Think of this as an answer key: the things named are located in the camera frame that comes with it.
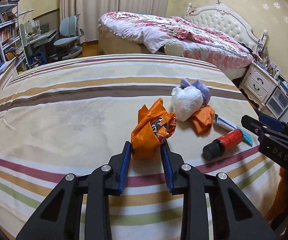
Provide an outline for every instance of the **black bottle cap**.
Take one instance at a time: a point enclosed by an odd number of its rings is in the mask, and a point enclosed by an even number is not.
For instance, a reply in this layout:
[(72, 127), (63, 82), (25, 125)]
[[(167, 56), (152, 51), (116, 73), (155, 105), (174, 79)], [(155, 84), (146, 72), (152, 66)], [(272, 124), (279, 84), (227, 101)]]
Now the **black bottle cap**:
[(219, 142), (217, 142), (216, 140), (211, 142), (210, 144), (207, 144), (203, 148), (203, 157), (208, 161), (221, 156), (221, 153), (221, 147), (219, 145)]

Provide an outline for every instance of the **bed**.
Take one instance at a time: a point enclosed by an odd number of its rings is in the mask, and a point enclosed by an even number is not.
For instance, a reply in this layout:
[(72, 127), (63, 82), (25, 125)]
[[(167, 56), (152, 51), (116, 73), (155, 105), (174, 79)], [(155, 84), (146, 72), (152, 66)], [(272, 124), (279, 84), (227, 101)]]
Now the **bed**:
[(244, 76), (253, 58), (238, 42), (256, 50), (258, 38), (251, 26), (223, 3), (202, 8), (194, 8), (189, 3), (185, 15), (183, 20), (126, 12), (105, 14), (98, 28), (100, 50), (105, 54), (178, 56), (172, 50), (163, 49), (167, 41), (178, 39), (183, 44), (184, 57), (212, 63), (231, 80)]
[[(256, 118), (221, 70), (183, 57), (78, 58), (25, 71), (9, 82), (0, 93), (0, 227), (5, 234), (14, 239), (65, 174), (89, 174), (120, 153), (143, 104), (151, 106), (161, 97), (169, 111), (171, 91), (182, 77), (202, 80), (211, 89), (215, 112), (236, 125), (244, 114)], [(205, 162), (203, 146), (224, 133), (212, 127), (197, 136), (190, 122), (179, 122), (168, 143), (202, 172), (226, 172), (265, 215), (275, 197), (279, 166), (258, 152), (255, 135), (252, 147), (242, 142)], [(113, 239), (179, 238), (183, 199), (168, 192), (162, 173), (158, 154), (131, 160), (123, 196), (109, 199)]]

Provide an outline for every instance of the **drawer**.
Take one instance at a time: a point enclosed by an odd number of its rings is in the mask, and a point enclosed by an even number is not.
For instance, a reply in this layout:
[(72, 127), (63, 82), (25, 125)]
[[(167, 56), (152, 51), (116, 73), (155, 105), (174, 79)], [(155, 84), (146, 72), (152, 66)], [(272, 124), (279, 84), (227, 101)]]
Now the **drawer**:
[(250, 76), (245, 81), (245, 87), (250, 90), (259, 100), (263, 102), (267, 92), (258, 83), (253, 80)]
[(274, 83), (268, 77), (263, 75), (257, 68), (253, 69), (250, 76), (266, 91), (270, 91), (270, 89), (274, 87)]

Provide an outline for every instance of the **crumpled snack wrapper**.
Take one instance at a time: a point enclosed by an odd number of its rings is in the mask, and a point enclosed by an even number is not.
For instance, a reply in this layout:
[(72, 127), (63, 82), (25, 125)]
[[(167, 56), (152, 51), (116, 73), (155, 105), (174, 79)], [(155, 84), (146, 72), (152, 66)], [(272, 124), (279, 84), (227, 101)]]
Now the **crumpled snack wrapper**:
[(143, 105), (139, 110), (138, 125), (132, 131), (131, 144), (134, 159), (153, 158), (164, 138), (172, 136), (177, 117), (167, 112), (159, 98), (150, 109)]
[(189, 120), (194, 124), (197, 134), (206, 134), (212, 127), (214, 116), (214, 109), (208, 105), (192, 114)]

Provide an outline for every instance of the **red bottle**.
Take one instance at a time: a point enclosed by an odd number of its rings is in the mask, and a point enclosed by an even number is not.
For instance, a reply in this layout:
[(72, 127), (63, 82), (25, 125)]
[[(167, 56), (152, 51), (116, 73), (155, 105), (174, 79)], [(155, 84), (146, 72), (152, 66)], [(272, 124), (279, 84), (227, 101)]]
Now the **red bottle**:
[(225, 152), (240, 144), (242, 140), (242, 131), (239, 129), (232, 130), (204, 146), (203, 157), (210, 161), (222, 156)]

